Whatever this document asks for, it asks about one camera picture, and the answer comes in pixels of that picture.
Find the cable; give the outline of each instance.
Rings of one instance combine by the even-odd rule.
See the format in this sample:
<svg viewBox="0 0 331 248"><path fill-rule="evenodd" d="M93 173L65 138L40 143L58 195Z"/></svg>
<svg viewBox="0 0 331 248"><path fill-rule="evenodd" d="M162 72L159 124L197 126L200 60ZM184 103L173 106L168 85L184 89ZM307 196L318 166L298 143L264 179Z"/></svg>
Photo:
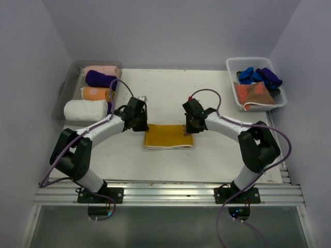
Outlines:
<svg viewBox="0 0 331 248"><path fill-rule="evenodd" d="M229 215L226 214L226 213L222 213L222 214L223 214L224 216L228 217L228 218L234 219L234 220L237 221L237 222L240 222L240 223L242 223L242 224L245 224L245 225L247 225L247 226L249 226L249 227L255 229L255 231L257 231L257 232L260 234L261 238L263 239L264 247L267 246L267 241L266 241L266 239L265 239L263 233L262 233L262 232L261 232L256 226L254 226L253 224L251 224L251 223L249 223L249 222L247 222L247 221L243 221L243 222L242 222L241 220L236 219L236 218L234 218L234 217L231 217L231 216L229 216Z"/></svg>
<svg viewBox="0 0 331 248"><path fill-rule="evenodd" d="M129 90L130 94L133 96L133 93L132 93L131 89L129 88L129 86L128 86L125 82L123 82L123 81L120 80L120 79L114 79L114 80L110 83L110 86L109 86L109 88L110 88L110 94L109 94L109 97L110 97L110 99L111 99L111 103L114 102L113 94L112 94L112 86L113 86L113 84L114 84L115 82L121 82L122 84L124 84L124 85L127 87L127 89ZM114 116L114 112L115 112L115 109L114 109L114 108L115 108L115 107L114 107L114 104L112 104L111 115L110 115L110 117L109 117L108 119L105 119L104 121L102 121L102 122L100 122L100 123L97 123L97 124L91 126L89 129L87 129L87 130L85 130L84 132L82 132L80 135L78 135L76 138L74 138L74 139L73 139L73 140L72 140L72 141L71 141L71 142L70 142L70 143L69 143L69 144L68 144L68 145L67 145L67 146L61 151L61 153L56 157L55 161L52 163L51 167L50 167L50 168L48 169L48 171L46 172L45 176L44 176L44 177L42 178L42 180L40 181L40 183L39 183L39 187L40 187L41 189L42 189L42 188L45 188L45 187L47 187L47 186L49 186L49 185L52 185L52 184L54 184L54 183L60 182L60 181L62 181L62 180L65 180L65 179L70 179L70 180L71 180L71 178L69 178L69 177L64 177L64 178L58 178L58 179L56 179L56 180L54 180L54 181L48 182L48 178L49 178L51 172L52 172L52 171L54 170L54 168L57 166L59 160L63 157L63 155L64 155L64 154L70 149L70 147L71 147L74 143L76 143L81 137L83 137L84 135L86 135L89 131L92 131L93 129L95 129L95 128L99 127L99 126L102 126L103 124L108 123L108 122L113 118L113 116ZM77 185L79 185L80 187L84 188L84 186L80 185L79 183L77 183L77 182L75 182L75 181L73 181L73 182L76 183ZM115 203L115 201L114 201L112 198L110 198L110 197L108 197L108 196L105 196L105 195L100 195L100 194L94 193L94 192L90 191L90 190L87 189L87 188L85 188L85 190L87 190L88 192L90 192L91 194L93 194L93 195L95 195L95 196L97 196L97 197L106 198L106 199L108 199L109 201L111 201L111 202L114 204L114 210L111 212L111 214L108 215L108 216L105 217L105 218L96 219L97 221L104 221L104 220L109 219L111 216L113 216L113 214L114 214L114 212L115 212L115 210L116 210L116 203Z"/></svg>
<svg viewBox="0 0 331 248"><path fill-rule="evenodd" d="M256 181L266 172L266 171L268 171L268 170L270 170L270 169L272 169L272 168L274 168L274 167L276 167L277 165L279 165L279 164L281 164L282 162L284 162L289 156L290 156L290 154L291 154L291 152L292 152L292 144L291 144L291 141L290 141L290 139L282 132L282 131L280 131L280 130L278 130L277 128L274 128L274 127L270 127L270 126L265 126L265 125L257 125L257 124L244 124L244 123L239 123L239 122L236 122L236 121L232 121L232 120L230 120L230 119L227 119L226 117L223 117L223 116L221 116L220 114L219 114L219 108L220 108L220 106L221 106L221 102L222 102L222 98L221 98L221 95L217 92L217 91L215 91L215 90L213 90L213 89L199 89L199 90L197 90L196 92L194 92L192 95L191 95L191 97L193 97L196 93L198 93L198 92L201 92L201 91L211 91L211 92L214 92L217 96L218 96L218 99L219 99L219 102L218 102L218 105L217 105L217 108L216 108L216 114L218 115L218 117L219 118L221 118L221 119L223 119L223 120L225 120L225 121L227 121L227 122L229 122L229 123L232 123L232 124L234 124L234 125L238 125L238 126L243 126L243 127L253 127L253 128L265 128L265 129L271 129L271 130L274 130L274 131L276 131L277 133L279 133L280 135L282 135L284 138L285 138L285 140L288 142L288 146L289 146L289 150L288 150L288 153L281 159L281 160L279 160L278 162L276 162L275 164L273 164L273 165L270 165L270 166L268 166L268 167L265 167L258 175L257 175L257 177L254 179L254 180L252 180L251 182L249 182L248 184L247 184L247 186L245 186L243 189L241 189L239 192L237 192L236 194L234 194L233 196L231 196L229 199L227 199L223 204L222 204L222 206L221 206L221 208L220 208L220 210L219 210L219 212L218 212L218 214L217 214L217 218L216 218L216 232L217 232L217 237L218 237L218 240L219 240L219 242L222 244L222 246L224 247L224 248L226 248L226 245L225 245L225 243L224 243L224 241L222 240L222 237L221 237L221 235L220 235L220 233L219 233L219 227L218 227L218 224L219 224L219 218L220 218L220 215L221 215L221 213L222 213L222 211L223 211L223 209L224 209L224 207L225 207L225 205L227 204L227 203L229 203L232 199L234 199L234 198L236 198L237 196L239 196L242 192L244 192L246 189L248 189L249 187L251 187L253 184L255 184L256 183ZM254 229L256 229L257 230L257 232L262 236L262 238L263 238L263 240L264 240L264 246L266 247L266 241L265 241L265 237L264 237L264 235L262 234L262 232L261 231L259 231L257 228L255 228L254 227Z"/></svg>

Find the white tabletop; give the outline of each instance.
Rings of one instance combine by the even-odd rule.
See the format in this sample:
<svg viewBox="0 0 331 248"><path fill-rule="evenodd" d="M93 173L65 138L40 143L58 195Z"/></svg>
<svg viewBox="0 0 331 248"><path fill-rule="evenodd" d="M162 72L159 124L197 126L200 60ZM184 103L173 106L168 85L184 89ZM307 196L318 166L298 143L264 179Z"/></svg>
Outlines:
<svg viewBox="0 0 331 248"><path fill-rule="evenodd" d="M185 124L182 104L196 90L212 88L222 96L221 113L242 121L268 123L265 112L238 112L226 71L124 69L122 80L134 96L147 96L148 123ZM115 107L127 104L130 94L118 86ZM216 107L212 92L195 95L206 109ZM81 127L65 126L73 130ZM219 133L194 134L194 147L177 150L144 149L145 133L126 131L99 144L92 151L90 168L103 179L231 182L243 167L239 144ZM54 170L52 178L64 177ZM279 168L259 182L282 183Z"/></svg>

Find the black mounting bracket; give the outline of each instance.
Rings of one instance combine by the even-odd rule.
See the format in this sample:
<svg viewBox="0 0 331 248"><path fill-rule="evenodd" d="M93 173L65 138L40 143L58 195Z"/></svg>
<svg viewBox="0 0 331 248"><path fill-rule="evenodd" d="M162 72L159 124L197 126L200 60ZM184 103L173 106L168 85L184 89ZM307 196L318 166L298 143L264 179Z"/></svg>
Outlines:
<svg viewBox="0 0 331 248"><path fill-rule="evenodd" d="M225 188L223 186L214 188L214 198L216 204L223 204L227 199L233 195L231 188ZM236 198L232 199L229 204L246 204L250 199L251 204L261 203L260 193L258 188L251 188L246 192L243 192Z"/></svg>
<svg viewBox="0 0 331 248"><path fill-rule="evenodd" d="M108 200L103 197L97 197L89 191L83 190L82 188L76 189L78 193L77 203L88 203L88 204L102 204L108 203ZM123 202L124 188L104 188L102 192L98 194L108 196L112 198L116 204Z"/></svg>

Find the pink rolled towel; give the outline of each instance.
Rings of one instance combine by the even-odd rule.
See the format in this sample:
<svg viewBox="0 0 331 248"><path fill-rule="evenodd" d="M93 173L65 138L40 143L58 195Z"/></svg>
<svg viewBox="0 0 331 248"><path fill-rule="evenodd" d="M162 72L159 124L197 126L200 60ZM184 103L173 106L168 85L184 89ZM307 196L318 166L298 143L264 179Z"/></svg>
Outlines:
<svg viewBox="0 0 331 248"><path fill-rule="evenodd" d="M84 68L85 77L90 70L94 70L108 76L116 76L117 78L119 78L119 71L117 66L87 66Z"/></svg>

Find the white robotic arm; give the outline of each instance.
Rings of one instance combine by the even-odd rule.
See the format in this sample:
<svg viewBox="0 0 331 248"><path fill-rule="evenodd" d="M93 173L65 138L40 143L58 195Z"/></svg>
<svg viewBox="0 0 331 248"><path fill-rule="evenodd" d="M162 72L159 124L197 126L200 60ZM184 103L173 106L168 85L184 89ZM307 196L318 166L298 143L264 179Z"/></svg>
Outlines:
<svg viewBox="0 0 331 248"><path fill-rule="evenodd" d="M254 127L253 123L242 122L227 116L219 116L213 108L203 109L196 99L183 104L186 111L186 130L188 133L200 133L205 130L218 132L239 143L244 166L231 183L230 190L224 199L245 188L267 165L279 155L280 149L270 130Z"/></svg>
<svg viewBox="0 0 331 248"><path fill-rule="evenodd" d="M77 136L87 132L73 144L75 151L68 150L55 168L89 191L101 195L107 194L107 183L89 168L92 149L107 138L128 129L136 132L148 131L146 103L137 98L131 97L123 111L121 108L117 109L112 118L110 117L111 115L87 128L63 130L50 159L52 164L64 147Z"/></svg>

